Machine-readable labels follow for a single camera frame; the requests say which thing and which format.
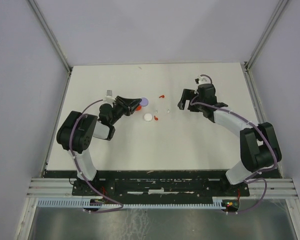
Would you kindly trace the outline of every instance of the gray floor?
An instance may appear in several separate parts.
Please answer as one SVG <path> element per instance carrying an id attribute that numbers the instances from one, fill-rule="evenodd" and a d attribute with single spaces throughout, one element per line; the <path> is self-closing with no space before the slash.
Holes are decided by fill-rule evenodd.
<path id="1" fill-rule="evenodd" d="M 242 209 L 254 201 L 242 200 Z M 204 209 L 129 209 L 88 214 L 38 208 L 30 240 L 296 240 L 284 200 L 242 215 Z"/>

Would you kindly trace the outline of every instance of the metal frame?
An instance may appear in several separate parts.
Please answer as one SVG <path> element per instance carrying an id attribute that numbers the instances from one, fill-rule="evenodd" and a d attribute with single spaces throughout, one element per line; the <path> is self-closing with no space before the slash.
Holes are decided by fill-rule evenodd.
<path id="1" fill-rule="evenodd" d="M 60 117 L 61 109 L 65 100 L 66 92 L 68 89 L 68 84 L 70 80 L 70 75 L 72 72 L 72 67 L 69 65 L 65 54 L 61 50 L 61 47 L 53 34 L 52 30 L 49 28 L 47 21 L 44 18 L 42 11 L 36 0 L 26 0 L 32 9 L 33 13 L 37 17 L 41 27 L 43 28 L 44 32 L 46 33 L 49 41 L 52 44 L 52 47 L 56 50 L 60 60 L 62 61 L 64 68 L 68 72 L 68 79 L 67 84 L 65 86 L 62 100 L 60 103 L 60 108 L 58 112 L 57 119 L 55 121 L 55 127 L 53 130 L 53 136 L 57 131 L 58 120 Z M 277 23 L 279 22 L 283 12 L 287 8 L 290 0 L 279 0 L 278 4 L 271 15 L 264 32 L 262 33 L 261 38 L 259 39 L 255 49 L 253 50 L 250 59 L 245 65 L 242 65 L 243 74 L 246 80 L 246 84 L 249 90 L 249 94 L 251 96 L 251 100 L 253 103 L 253 107 L 257 116 L 257 119 L 260 123 L 266 121 L 266 116 L 264 114 L 260 99 L 258 97 L 258 93 L 254 84 L 254 80 L 252 74 L 250 72 L 252 66 L 255 64 L 258 56 L 260 55 L 263 47 L 265 46 L 267 40 L 269 39 L 271 33 L 275 29 Z M 42 166 L 42 173 L 45 170 L 45 166 L 47 164 L 47 160 L 50 155 L 52 144 L 50 143 L 49 149 L 47 151 L 47 155 L 45 161 Z M 292 179 L 267 179 L 268 182 L 268 191 L 266 192 L 265 199 L 286 199 L 286 203 L 288 206 L 288 210 L 291 216 L 291 221 L 293 223 L 293 227 L 295 229 L 296 235 L 298 239 L 300 239 L 300 201 L 293 183 Z M 24 205 L 24 209 L 21 214 L 20 222 L 16 231 L 16 240 L 26 240 L 30 234 L 32 222 L 34 219 L 36 207 L 38 203 L 43 204 L 42 200 L 44 198 L 50 200 L 60 200 L 65 203 L 62 207 L 70 206 L 71 204 L 66 204 L 71 201 L 80 200 L 82 202 L 86 202 L 87 200 L 91 199 L 91 197 L 74 197 L 72 196 L 72 185 L 69 183 L 69 179 L 67 178 L 33 178 L 30 187 L 27 193 L 26 202 Z M 249 191 L 251 196 L 249 197 L 242 197 L 242 199 L 258 199 L 260 198 L 262 192 L 264 190 L 264 183 L 263 182 L 255 182 L 249 185 Z M 231 197 L 213 197 L 214 201 L 218 200 L 231 200 Z"/>

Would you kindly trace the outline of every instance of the white wall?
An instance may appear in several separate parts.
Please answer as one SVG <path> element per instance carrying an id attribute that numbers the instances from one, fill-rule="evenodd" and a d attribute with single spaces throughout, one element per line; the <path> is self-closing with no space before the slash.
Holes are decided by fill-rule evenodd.
<path id="1" fill-rule="evenodd" d="M 13 239 L 66 79 L 26 1 L 0 1 L 0 240 Z"/>
<path id="2" fill-rule="evenodd" d="M 276 130 L 283 171 L 300 197 L 300 0 L 289 4 L 252 73 Z"/>
<path id="3" fill-rule="evenodd" d="M 243 62 L 278 0 L 37 0 L 72 65 Z"/>

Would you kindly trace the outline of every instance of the purple disc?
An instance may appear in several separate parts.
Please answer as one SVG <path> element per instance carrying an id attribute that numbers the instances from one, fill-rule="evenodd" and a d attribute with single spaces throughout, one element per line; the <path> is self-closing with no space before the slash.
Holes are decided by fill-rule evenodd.
<path id="1" fill-rule="evenodd" d="M 148 104 L 149 104 L 148 99 L 146 99 L 145 97 L 142 97 L 141 99 L 142 99 L 142 101 L 140 102 L 140 106 L 141 106 L 141 107 L 146 107 L 146 106 L 148 106 Z"/>

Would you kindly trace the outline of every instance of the purple cable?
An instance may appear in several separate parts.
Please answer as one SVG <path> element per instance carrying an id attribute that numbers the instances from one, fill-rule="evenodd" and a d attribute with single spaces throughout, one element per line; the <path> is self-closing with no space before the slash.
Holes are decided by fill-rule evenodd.
<path id="1" fill-rule="evenodd" d="M 83 110 L 82 115 L 81 115 L 80 117 L 78 117 L 78 119 L 77 119 L 77 120 L 75 121 L 75 123 L 74 123 L 74 126 L 73 126 L 73 128 L 72 128 L 72 130 L 71 130 L 71 134 L 70 134 L 70 140 L 69 140 L 69 148 L 70 148 L 70 152 L 71 152 L 71 154 L 72 154 L 72 156 L 73 156 L 73 160 L 74 160 L 75 167 L 76 167 L 76 169 L 78 170 L 78 172 L 81 173 L 81 176 L 83 177 L 83 179 L 84 179 L 84 181 L 86 182 L 86 184 L 88 184 L 88 186 L 89 186 L 94 192 L 96 192 L 99 196 L 102 196 L 104 199 L 107 199 L 107 200 L 109 200 L 109 201 L 112 202 L 112 203 L 115 203 L 115 204 L 120 205 L 120 207 L 117 207 L 117 208 L 112 208 L 112 209 L 106 209 L 106 210 L 101 210 L 101 211 L 99 210 L 99 211 L 93 211 L 93 212 L 91 212 L 91 213 L 95 213 L 95 214 L 102 214 L 102 213 L 115 212 L 115 211 L 118 211 L 118 210 L 120 210 L 120 209 L 122 209 L 122 208 L 124 207 L 124 205 L 123 205 L 122 203 L 120 203 L 120 202 L 118 202 L 118 201 L 116 201 L 116 200 L 114 200 L 114 199 L 112 199 L 112 198 L 110 198 L 110 197 L 108 197 L 108 196 L 102 194 L 102 193 L 99 192 L 97 189 L 95 189 L 94 186 L 92 186 L 92 184 L 89 182 L 89 180 L 87 179 L 87 177 L 82 173 L 81 168 L 79 167 L 79 164 L 78 164 L 78 161 L 77 161 L 77 158 L 76 158 L 76 154 L 75 154 L 75 152 L 74 152 L 73 149 L 72 149 L 72 141 L 73 141 L 73 138 L 74 138 L 74 133 L 75 133 L 75 130 L 76 130 L 76 128 L 77 128 L 77 125 L 78 125 L 78 123 L 80 122 L 80 120 L 81 120 L 83 117 L 85 117 L 85 116 L 88 115 L 88 114 L 84 114 L 84 112 L 85 112 L 88 108 L 90 108 L 92 105 L 94 105 L 94 104 L 96 104 L 96 103 L 99 103 L 99 102 L 102 102 L 102 101 L 103 101 L 102 99 L 101 99 L 101 100 L 98 100 L 98 101 L 95 101 L 95 102 L 91 103 L 89 106 L 87 106 L 87 107 Z"/>
<path id="2" fill-rule="evenodd" d="M 238 119 L 241 119 L 242 121 L 244 121 L 245 123 L 249 124 L 250 126 L 252 126 L 258 133 L 259 135 L 261 136 L 263 142 L 265 143 L 265 145 L 267 146 L 267 148 L 269 149 L 272 157 L 273 157 L 273 166 L 270 167 L 270 168 L 266 168 L 266 169 L 260 169 L 256 172 L 254 172 L 252 175 L 248 176 L 245 180 L 244 180 L 244 183 L 246 184 L 250 184 L 250 183 L 254 183 L 256 181 L 259 181 L 259 180 L 263 180 L 264 181 L 264 191 L 263 191 L 263 194 L 261 196 L 261 198 L 258 200 L 258 202 L 253 205 L 252 207 L 249 207 L 245 210 L 242 210 L 242 211 L 239 211 L 239 212 L 228 212 L 229 214 L 241 214 L 241 213 L 246 213 L 246 212 L 249 212 L 251 210 L 253 210 L 254 208 L 258 207 L 261 203 L 261 201 L 264 199 L 265 195 L 266 195 L 266 192 L 267 192 L 267 181 L 264 179 L 264 178 L 257 178 L 257 179 L 254 179 L 254 180 L 251 180 L 251 181 L 248 181 L 249 179 L 253 178 L 254 176 L 256 176 L 257 174 L 261 173 L 261 172 L 268 172 L 268 171 L 271 171 L 273 169 L 275 169 L 278 165 L 278 160 L 277 160 L 277 157 L 275 155 L 275 152 L 273 151 L 273 149 L 271 148 L 268 140 L 266 139 L 266 137 L 263 135 L 263 133 L 259 130 L 259 128 L 254 125 L 252 122 L 248 121 L 247 119 L 245 119 L 243 116 L 240 116 L 239 114 L 233 112 L 233 111 L 230 111 L 228 109 L 224 109 L 224 108 L 220 108 L 220 107 L 217 107 L 217 106 L 212 106 L 212 105 L 209 105 L 209 104 L 206 104 L 206 103 L 203 103 L 203 102 L 194 102 L 194 100 L 198 98 L 198 96 L 195 96 L 191 102 L 190 102 L 190 105 L 193 106 L 193 105 L 202 105 L 202 106 L 205 106 L 205 107 L 208 107 L 208 108 L 211 108 L 211 109 L 216 109 L 216 110 L 220 110 L 222 112 L 225 112 L 225 113 L 228 113 L 228 114 L 232 114 L 234 115 L 235 117 L 237 117 Z"/>

